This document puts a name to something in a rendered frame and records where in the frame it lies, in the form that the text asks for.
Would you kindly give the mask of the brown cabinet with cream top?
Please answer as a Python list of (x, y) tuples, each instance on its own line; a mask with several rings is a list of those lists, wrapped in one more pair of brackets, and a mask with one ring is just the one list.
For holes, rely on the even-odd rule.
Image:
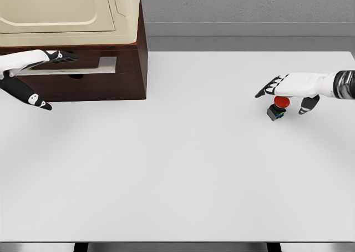
[[(132, 51), (138, 81), (148, 73), (141, 0), (0, 0), (0, 55), (45, 51)], [(98, 73), (115, 73), (106, 67)]]

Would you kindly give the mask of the plain brown drawer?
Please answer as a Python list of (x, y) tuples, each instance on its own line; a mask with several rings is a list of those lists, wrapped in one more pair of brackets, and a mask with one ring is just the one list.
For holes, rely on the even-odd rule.
[(137, 75), (74, 74), (18, 75), (48, 102), (80, 102), (99, 100), (139, 100), (146, 93)]

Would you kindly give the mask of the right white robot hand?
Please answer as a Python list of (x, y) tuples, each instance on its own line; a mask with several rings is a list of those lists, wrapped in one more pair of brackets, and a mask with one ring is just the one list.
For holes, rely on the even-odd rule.
[(259, 98), (265, 94), (279, 97), (302, 98), (299, 115), (311, 111), (320, 100), (316, 81), (320, 77), (316, 73), (289, 73), (274, 77), (256, 95)]

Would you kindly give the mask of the red button switch black base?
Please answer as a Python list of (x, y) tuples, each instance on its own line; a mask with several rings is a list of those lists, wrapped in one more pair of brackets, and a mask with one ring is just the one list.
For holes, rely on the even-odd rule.
[(286, 113), (286, 108), (289, 106), (289, 104), (289, 98), (275, 96), (273, 104), (271, 104), (267, 109), (267, 115), (272, 121), (280, 119)]

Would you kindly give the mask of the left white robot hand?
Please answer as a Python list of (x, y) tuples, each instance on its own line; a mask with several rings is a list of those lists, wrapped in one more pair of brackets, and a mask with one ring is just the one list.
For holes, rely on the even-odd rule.
[(0, 56), (0, 89), (21, 102), (45, 110), (52, 106), (45, 102), (30, 86), (19, 80), (20, 71), (43, 63), (67, 63), (79, 59), (75, 54), (65, 51), (43, 51), (40, 49), (17, 52)]

